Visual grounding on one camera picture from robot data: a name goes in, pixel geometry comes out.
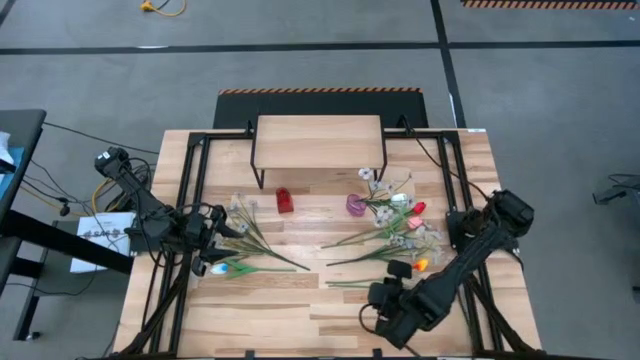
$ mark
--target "red flower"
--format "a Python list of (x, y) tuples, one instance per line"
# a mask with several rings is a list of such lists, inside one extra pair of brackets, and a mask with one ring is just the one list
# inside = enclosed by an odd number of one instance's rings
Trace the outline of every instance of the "red flower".
[(416, 215), (420, 215), (426, 208), (427, 208), (427, 204), (421, 201), (417, 203), (416, 206), (413, 207), (413, 213)]

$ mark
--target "paper sheet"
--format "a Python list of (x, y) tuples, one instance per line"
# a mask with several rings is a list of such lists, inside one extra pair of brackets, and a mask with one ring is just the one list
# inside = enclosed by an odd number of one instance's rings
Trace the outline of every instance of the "paper sheet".
[[(102, 247), (129, 256), (129, 236), (124, 233), (124, 229), (131, 226), (135, 216), (135, 213), (99, 213), (95, 218), (93, 216), (82, 217), (78, 224), (77, 235)], [(83, 260), (71, 260), (72, 273), (104, 269), (103, 266), (96, 267), (95, 264)]]

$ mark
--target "wood grain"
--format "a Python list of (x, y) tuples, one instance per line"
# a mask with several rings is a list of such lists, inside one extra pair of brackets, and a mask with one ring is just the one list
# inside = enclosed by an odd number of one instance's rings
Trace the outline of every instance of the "wood grain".
[(258, 118), (258, 169), (381, 168), (377, 115), (262, 115)]
[[(186, 141), (189, 131), (167, 131), (164, 136), (152, 192), (161, 201), (175, 204)], [(486, 133), (460, 131), (464, 161), (469, 179), (487, 193), (500, 187)], [(438, 158), (435, 141), (421, 140)], [(403, 190), (427, 203), (423, 214), (435, 228), (445, 230), (444, 213), (448, 209), (442, 183), (442, 171), (422, 152), (415, 140), (389, 140), (388, 168), (385, 180), (411, 181)], [(451, 165), (453, 152), (447, 149)], [(311, 271), (295, 273), (256, 273), (234, 280), (207, 274), (191, 277), (183, 321), (179, 353), (181, 357), (243, 356), (247, 349), (258, 356), (370, 356), (372, 348), (381, 348), (387, 356), (407, 356), (384, 339), (366, 333), (358, 323), (358, 311), (366, 301), (365, 289), (329, 288), (326, 281), (382, 278), (385, 264), (366, 261), (327, 267), (332, 261), (362, 255), (379, 246), (371, 241), (363, 245), (321, 249), (321, 246), (371, 228), (372, 216), (351, 217), (345, 209), (349, 193), (366, 194), (366, 185), (355, 170), (278, 170), (267, 174), (265, 188), (258, 189), (249, 166), (250, 141), (214, 141), (210, 147), (205, 174), (203, 201), (228, 205), (235, 191), (246, 200), (258, 202), (256, 214), (266, 240), (292, 260)], [(192, 202), (199, 150), (196, 150), (187, 203)], [(286, 186), (294, 196), (295, 211), (277, 213), (274, 191)], [(456, 199), (463, 204), (459, 183), (454, 179)], [(483, 198), (471, 190), (474, 204)], [(442, 270), (454, 256), (444, 231), (445, 259), (432, 264), (428, 272)], [(269, 257), (246, 260), (259, 267), (288, 267)], [(496, 252), (487, 261), (494, 298), (504, 316), (525, 341), (539, 347), (536, 325), (519, 265), (508, 255)], [(147, 255), (135, 259), (129, 288), (120, 319), (114, 349), (124, 348), (139, 331), (153, 263)], [(156, 282), (151, 308), (159, 291)], [(168, 346), (173, 312), (165, 320), (161, 349)], [(486, 317), (485, 339), (489, 339)], [(373, 326), (375, 313), (367, 309), (365, 323)], [(410, 344), (422, 355), (468, 355), (467, 326), (458, 304), (433, 331), (418, 332)]]

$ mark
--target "red block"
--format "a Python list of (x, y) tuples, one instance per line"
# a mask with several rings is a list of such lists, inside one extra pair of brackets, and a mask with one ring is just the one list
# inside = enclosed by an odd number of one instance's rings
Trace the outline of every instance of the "red block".
[(276, 190), (276, 200), (278, 201), (278, 212), (280, 214), (293, 212), (293, 199), (289, 190), (286, 188), (278, 188)]

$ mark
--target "gray floor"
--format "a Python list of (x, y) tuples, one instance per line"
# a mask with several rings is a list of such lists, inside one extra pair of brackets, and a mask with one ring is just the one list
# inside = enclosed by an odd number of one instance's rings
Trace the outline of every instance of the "gray floor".
[[(0, 28), (0, 47), (437, 38), (427, 0), (401, 6), (192, 0), (176, 19), (136, 7), (125, 0), (91, 6), (17, 0)], [(635, 12), (465, 9), (457, 1), (442, 7), (451, 41), (640, 39)], [(453, 52), (469, 127), (489, 130), (503, 185), (537, 211), (522, 253), (540, 336), (551, 353), (615, 359), (640, 353), (640, 305), (630, 291), (640, 283), (638, 218), (625, 199), (598, 207), (590, 195), (609, 173), (640, 172), (633, 146), (640, 131), (639, 57), (636, 48)], [(159, 147), (165, 129), (211, 127), (217, 91), (233, 87), (417, 86), (431, 125), (453, 126), (437, 50), (0, 56), (0, 81), (0, 109), (43, 108), (50, 122), (149, 149)], [(68, 191), (88, 198), (101, 181), (92, 156), (104, 148), (47, 128), (35, 159)], [(44, 178), (36, 170), (29, 173)], [(15, 208), (46, 222), (56, 218), (24, 194)], [(0, 359), (100, 355), (126, 285), (123, 276), (101, 274), (83, 296), (45, 298), (34, 320), (44, 336), (35, 343), (11, 341), (26, 289), (7, 288)]]

